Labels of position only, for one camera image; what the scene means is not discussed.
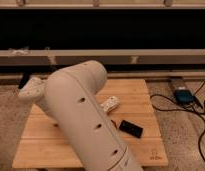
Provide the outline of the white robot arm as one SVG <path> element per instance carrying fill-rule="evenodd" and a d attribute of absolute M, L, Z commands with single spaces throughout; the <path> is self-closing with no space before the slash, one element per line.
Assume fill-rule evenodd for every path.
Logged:
<path fill-rule="evenodd" d="M 107 71 L 86 61 L 53 72 L 45 81 L 31 78 L 19 92 L 59 125 L 86 171 L 143 171 L 95 95 Z"/>

